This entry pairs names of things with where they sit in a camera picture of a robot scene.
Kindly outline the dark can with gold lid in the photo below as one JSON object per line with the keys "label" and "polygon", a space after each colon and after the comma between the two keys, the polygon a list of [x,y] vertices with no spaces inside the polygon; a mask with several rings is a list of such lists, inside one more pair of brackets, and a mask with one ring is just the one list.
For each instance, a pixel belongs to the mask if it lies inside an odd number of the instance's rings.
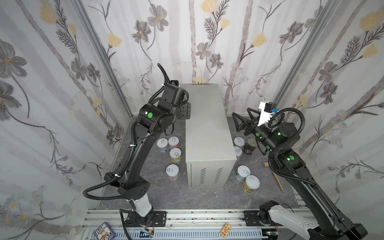
{"label": "dark can with gold lid", "polygon": [[244,153],[246,155],[252,155],[257,148],[257,140],[255,138],[249,138],[244,146]]}

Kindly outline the green orange label can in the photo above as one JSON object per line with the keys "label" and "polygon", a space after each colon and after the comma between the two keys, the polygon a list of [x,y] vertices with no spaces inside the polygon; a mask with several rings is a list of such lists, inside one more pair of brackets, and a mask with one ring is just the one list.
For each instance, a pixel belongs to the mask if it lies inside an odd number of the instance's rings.
{"label": "green orange label can", "polygon": [[249,175],[243,181],[243,190],[246,193],[251,194],[255,190],[257,190],[260,187],[260,185],[261,185],[260,180],[256,176]]}

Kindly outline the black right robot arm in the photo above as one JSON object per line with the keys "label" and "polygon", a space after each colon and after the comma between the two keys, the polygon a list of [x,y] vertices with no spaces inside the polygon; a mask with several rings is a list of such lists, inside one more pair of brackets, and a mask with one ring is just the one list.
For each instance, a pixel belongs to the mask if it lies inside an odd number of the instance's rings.
{"label": "black right robot arm", "polygon": [[305,240],[362,240],[367,229],[351,221],[327,196],[313,178],[302,158],[292,149],[305,127],[305,116],[295,108],[285,108],[273,114],[267,123],[258,126],[261,111],[247,109],[250,118],[237,113],[232,117],[237,132],[254,135],[257,143],[267,150],[270,169],[285,178],[302,197],[316,221],[290,212],[275,201],[260,206],[259,221],[268,225],[276,223],[296,233]]}

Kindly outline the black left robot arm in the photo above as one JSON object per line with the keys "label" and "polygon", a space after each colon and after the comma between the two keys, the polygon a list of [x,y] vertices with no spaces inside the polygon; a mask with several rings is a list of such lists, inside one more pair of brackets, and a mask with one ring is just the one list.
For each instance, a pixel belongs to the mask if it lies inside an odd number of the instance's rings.
{"label": "black left robot arm", "polygon": [[147,195],[150,183],[140,176],[145,160],[168,127],[173,127],[177,120],[191,117],[189,93],[179,87],[178,81],[170,80],[161,64],[158,67],[163,73],[164,83],[140,109],[133,122],[130,147],[121,163],[114,171],[105,174],[103,183],[83,192],[84,197],[91,200],[127,200],[134,212],[130,221],[141,226],[148,226],[154,220],[154,208]]}

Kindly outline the white-lid pink can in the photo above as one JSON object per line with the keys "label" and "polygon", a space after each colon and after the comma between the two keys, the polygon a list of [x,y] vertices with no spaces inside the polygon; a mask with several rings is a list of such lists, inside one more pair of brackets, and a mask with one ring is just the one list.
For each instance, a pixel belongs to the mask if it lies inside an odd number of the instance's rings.
{"label": "white-lid pink can", "polygon": [[175,164],[167,166],[166,174],[168,176],[168,179],[172,181],[177,180],[179,177],[179,167]]}
{"label": "white-lid pink can", "polygon": [[169,149],[179,148],[180,147],[180,139],[176,136],[172,136],[168,139]]}

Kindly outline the white-lid teal can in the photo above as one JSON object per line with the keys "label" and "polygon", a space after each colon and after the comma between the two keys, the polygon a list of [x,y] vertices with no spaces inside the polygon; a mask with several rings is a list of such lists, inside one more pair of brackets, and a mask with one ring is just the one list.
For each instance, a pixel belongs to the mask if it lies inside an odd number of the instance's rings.
{"label": "white-lid teal can", "polygon": [[161,153],[165,153],[168,151],[168,140],[166,138],[161,138],[157,140],[157,147]]}

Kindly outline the white-lid yellow can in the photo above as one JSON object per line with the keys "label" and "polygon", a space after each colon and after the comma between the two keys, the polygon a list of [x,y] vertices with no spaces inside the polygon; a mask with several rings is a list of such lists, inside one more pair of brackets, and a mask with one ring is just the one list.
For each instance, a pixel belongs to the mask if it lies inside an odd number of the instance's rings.
{"label": "white-lid yellow can", "polygon": [[178,163],[182,159],[182,151],[179,148],[173,148],[170,150],[171,161],[174,163]]}

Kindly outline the grey metal cabinet box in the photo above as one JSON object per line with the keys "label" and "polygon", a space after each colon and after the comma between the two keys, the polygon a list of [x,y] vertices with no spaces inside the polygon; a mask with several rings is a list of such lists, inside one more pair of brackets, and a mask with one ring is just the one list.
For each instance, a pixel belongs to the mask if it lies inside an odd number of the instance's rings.
{"label": "grey metal cabinet box", "polygon": [[222,188],[237,161],[218,85],[186,85],[191,103],[185,158],[190,189]]}

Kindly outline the small orange tag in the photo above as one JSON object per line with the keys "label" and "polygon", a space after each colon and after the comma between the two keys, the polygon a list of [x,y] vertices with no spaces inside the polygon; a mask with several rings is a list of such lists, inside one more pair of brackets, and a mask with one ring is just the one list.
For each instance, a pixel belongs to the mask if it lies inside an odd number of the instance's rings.
{"label": "small orange tag", "polygon": [[220,235],[223,237],[223,238],[226,238],[229,234],[229,232],[231,231],[232,229],[232,226],[229,224],[229,223],[226,223],[224,225],[224,227],[222,228],[221,232],[220,232]]}

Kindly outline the blue printed card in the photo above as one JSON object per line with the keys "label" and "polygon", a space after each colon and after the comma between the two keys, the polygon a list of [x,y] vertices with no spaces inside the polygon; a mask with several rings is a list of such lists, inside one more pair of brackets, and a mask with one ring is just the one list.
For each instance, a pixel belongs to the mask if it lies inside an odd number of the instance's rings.
{"label": "blue printed card", "polygon": [[102,223],[94,232],[93,235],[97,240],[114,240],[115,232],[110,228],[107,222]]}

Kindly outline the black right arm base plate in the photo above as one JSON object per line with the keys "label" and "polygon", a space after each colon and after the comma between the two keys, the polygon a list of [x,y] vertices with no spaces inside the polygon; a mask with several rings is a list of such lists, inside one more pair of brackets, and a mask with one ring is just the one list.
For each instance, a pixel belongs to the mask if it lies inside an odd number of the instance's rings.
{"label": "black right arm base plate", "polygon": [[266,211],[244,211],[244,222],[247,227],[270,226],[271,220]]}

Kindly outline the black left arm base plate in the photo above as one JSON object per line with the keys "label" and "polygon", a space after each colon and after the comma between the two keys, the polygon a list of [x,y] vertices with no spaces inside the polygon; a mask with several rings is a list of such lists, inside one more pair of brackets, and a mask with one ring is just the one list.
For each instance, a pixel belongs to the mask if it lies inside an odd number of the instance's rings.
{"label": "black left arm base plate", "polygon": [[149,212],[146,217],[141,217],[134,211],[128,211],[124,218],[126,227],[165,227],[167,221],[166,211]]}

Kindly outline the aluminium corner wall post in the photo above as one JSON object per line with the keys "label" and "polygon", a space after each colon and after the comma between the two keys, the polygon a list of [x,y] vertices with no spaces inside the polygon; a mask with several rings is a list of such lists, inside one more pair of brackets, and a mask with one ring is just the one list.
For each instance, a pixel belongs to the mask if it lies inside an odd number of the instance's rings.
{"label": "aluminium corner wall post", "polygon": [[277,104],[278,107],[282,106],[282,101],[287,92],[289,91],[291,84],[295,80],[295,77],[298,73],[298,71],[301,69],[302,65],[305,63],[306,59],[308,58],[309,54],[313,50],[317,40],[320,38],[320,35],[322,31],[325,29],[325,27],[328,24],[328,21],[331,19],[335,9],[339,5],[339,0],[331,0],[328,1],[323,10],[321,11],[318,20],[316,21],[314,27],[312,28],[308,39],[306,40],[305,44],[303,45],[302,50],[300,51],[300,54],[296,58],[292,68],[288,72],[285,80],[283,81],[276,97],[274,98],[273,102]]}

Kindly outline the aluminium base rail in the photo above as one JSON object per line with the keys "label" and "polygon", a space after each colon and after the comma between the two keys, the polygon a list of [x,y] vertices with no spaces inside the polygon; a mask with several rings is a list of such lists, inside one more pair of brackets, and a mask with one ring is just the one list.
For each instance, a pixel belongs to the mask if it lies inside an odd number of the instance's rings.
{"label": "aluminium base rail", "polygon": [[[309,222],[314,223],[315,217],[308,208],[291,209],[288,205],[280,205],[286,210],[298,214]],[[110,211],[88,211],[85,221],[81,227],[80,238],[82,240],[97,240],[93,232],[104,222],[107,222],[110,228],[115,232],[116,240],[131,239],[128,230],[144,230],[153,236],[155,230],[162,229],[218,229],[222,230],[226,223],[232,226],[232,229],[261,229],[264,236],[268,236],[268,240],[294,240],[303,239],[288,228],[271,223],[270,226],[247,227],[244,222],[244,211],[255,210],[161,210],[167,212],[167,221],[165,227],[126,227],[124,218],[128,212],[119,213],[116,210]]]}

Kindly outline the left corner wall post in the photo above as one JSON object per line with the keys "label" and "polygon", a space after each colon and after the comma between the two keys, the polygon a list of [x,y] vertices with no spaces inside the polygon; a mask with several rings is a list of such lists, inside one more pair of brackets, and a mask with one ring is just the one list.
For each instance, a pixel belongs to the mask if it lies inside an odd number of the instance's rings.
{"label": "left corner wall post", "polygon": [[111,81],[111,84],[115,90],[115,93],[120,101],[120,103],[123,106],[123,109],[125,110],[127,116],[129,118],[133,117],[132,111],[129,107],[129,104],[126,101],[125,95],[119,85],[119,82],[114,74],[113,68],[110,64],[110,61],[108,60],[107,52],[103,48],[103,45],[100,41],[100,38],[98,37],[97,32],[95,31],[95,28],[92,25],[92,21],[90,20],[86,9],[82,3],[82,1],[79,0],[71,0],[71,3],[73,7],[75,8],[75,11],[77,13],[77,16],[80,19],[80,22],[82,23],[83,27],[86,30],[87,36],[90,39],[91,45],[93,46],[94,51],[96,52],[98,58],[100,59],[102,66],[107,72],[107,76],[109,80]]}

